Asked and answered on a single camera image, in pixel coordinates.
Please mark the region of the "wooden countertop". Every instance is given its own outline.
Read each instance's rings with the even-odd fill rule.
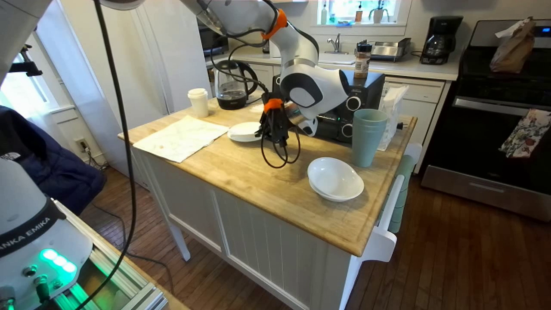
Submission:
[[[210,116],[203,121],[211,124],[230,128],[237,123],[260,119],[258,109],[253,107],[220,110],[215,100],[210,100],[208,105]],[[180,110],[130,129],[130,143],[187,114],[189,110]],[[263,162],[260,143],[234,143],[227,136],[220,136],[180,164],[170,164],[347,253],[361,255],[415,123],[416,119],[408,119],[404,129],[396,131],[389,148],[377,152],[370,169],[354,167],[365,183],[365,190],[358,198],[346,203],[327,202],[309,190],[306,169],[313,159],[335,157],[351,162],[349,147],[316,138],[301,136],[299,160],[278,171]],[[291,135],[289,154],[294,154],[294,150],[296,140]]]

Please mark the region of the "white mug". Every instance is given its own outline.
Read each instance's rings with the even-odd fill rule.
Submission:
[[[192,88],[187,92],[187,98],[191,104],[191,114],[196,117],[208,116],[208,93],[204,88]]]

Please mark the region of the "paper sheet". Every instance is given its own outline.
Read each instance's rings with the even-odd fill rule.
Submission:
[[[227,133],[225,126],[185,116],[168,128],[139,140],[134,147],[172,162],[182,162],[223,133]]]

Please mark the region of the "white bowl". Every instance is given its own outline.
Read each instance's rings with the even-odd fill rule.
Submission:
[[[363,191],[363,179],[346,162],[320,157],[308,166],[309,188],[330,202],[347,202]]]
[[[237,143],[258,141],[260,136],[254,136],[258,128],[260,128],[260,123],[239,123],[227,131],[227,138]]]

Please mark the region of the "gray cup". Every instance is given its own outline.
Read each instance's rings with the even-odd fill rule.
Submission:
[[[359,109],[354,112],[351,135],[351,160],[354,166],[371,166],[387,119],[387,114],[373,109]]]

